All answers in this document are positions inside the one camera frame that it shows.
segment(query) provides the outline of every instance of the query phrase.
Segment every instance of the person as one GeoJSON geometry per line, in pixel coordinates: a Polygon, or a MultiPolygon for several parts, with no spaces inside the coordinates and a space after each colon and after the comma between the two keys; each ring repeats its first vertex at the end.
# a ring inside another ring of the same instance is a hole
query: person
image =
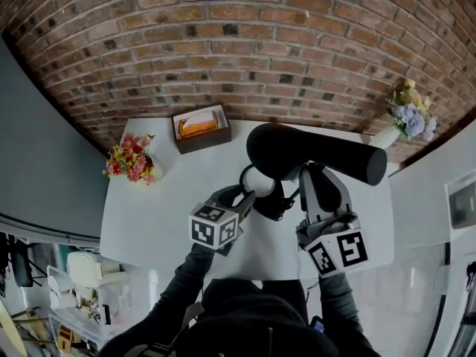
{"type": "Polygon", "coordinates": [[[364,337],[344,274],[320,279],[324,333],[309,327],[299,280],[212,280],[203,313],[188,326],[214,251],[195,244],[160,300],[140,323],[109,341],[99,357],[378,356],[364,337]]]}

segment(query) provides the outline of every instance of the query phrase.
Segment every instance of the tissue box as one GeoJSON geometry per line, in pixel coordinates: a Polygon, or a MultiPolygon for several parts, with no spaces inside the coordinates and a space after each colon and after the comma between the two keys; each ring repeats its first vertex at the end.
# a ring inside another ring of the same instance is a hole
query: tissue box
{"type": "Polygon", "coordinates": [[[224,144],[231,141],[230,122],[228,121],[223,110],[223,106],[221,104],[200,107],[189,112],[174,115],[172,116],[171,120],[173,139],[176,143],[178,151],[182,155],[185,153],[198,151],[200,149],[217,146],[219,144],[224,144]],[[207,112],[212,112],[215,114],[214,117],[218,122],[218,129],[186,138],[180,136],[179,128],[181,120],[187,120],[192,116],[207,112]]]}

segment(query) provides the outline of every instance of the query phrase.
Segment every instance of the white table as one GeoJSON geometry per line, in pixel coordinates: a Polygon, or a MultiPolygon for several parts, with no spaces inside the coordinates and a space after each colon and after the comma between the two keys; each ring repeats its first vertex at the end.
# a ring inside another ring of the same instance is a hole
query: white table
{"type": "MultiPolygon", "coordinates": [[[[165,176],[143,190],[127,181],[125,176],[112,178],[104,208],[100,253],[172,277],[192,246],[188,238],[189,212],[215,190],[238,184],[240,173],[250,164],[246,139],[249,132],[260,124],[231,120],[231,143],[180,155],[173,143],[170,119],[130,119],[124,133],[155,135],[150,153],[159,160],[165,176]]],[[[351,132],[294,127],[361,141],[360,135],[351,132]]],[[[393,211],[387,176],[377,187],[370,187],[336,174],[349,189],[353,209],[362,227],[368,231],[367,247],[371,261],[366,269],[392,263],[393,211]]],[[[265,176],[254,175],[260,176],[257,182],[268,184],[265,176]]],[[[290,196],[297,185],[286,181],[283,187],[286,196],[290,196]]],[[[245,233],[228,257],[216,255],[210,270],[212,276],[250,280],[317,277],[318,272],[309,257],[297,247],[295,229],[303,218],[299,197],[280,222],[271,221],[252,210],[242,223],[245,233]]]]}

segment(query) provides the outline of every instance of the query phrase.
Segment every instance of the brick wall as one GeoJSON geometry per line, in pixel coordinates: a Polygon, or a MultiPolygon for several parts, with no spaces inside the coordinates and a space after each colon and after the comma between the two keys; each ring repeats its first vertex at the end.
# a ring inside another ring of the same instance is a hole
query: brick wall
{"type": "Polygon", "coordinates": [[[216,101],[375,134],[403,77],[434,101],[440,139],[476,107],[476,0],[0,0],[0,14],[53,104],[105,147],[127,118],[216,101]]]}

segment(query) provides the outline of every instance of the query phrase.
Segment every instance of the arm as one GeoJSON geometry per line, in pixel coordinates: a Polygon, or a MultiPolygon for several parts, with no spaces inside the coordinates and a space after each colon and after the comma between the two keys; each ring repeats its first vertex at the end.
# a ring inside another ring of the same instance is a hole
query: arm
{"type": "Polygon", "coordinates": [[[378,356],[363,334],[345,274],[321,279],[319,285],[325,333],[334,345],[341,353],[365,352],[365,356],[378,356]]]}
{"type": "Polygon", "coordinates": [[[193,245],[185,263],[176,269],[175,277],[148,316],[109,341],[101,349],[99,357],[124,356],[137,345],[153,342],[171,344],[181,330],[185,310],[195,303],[203,287],[213,256],[214,250],[193,245]]]}

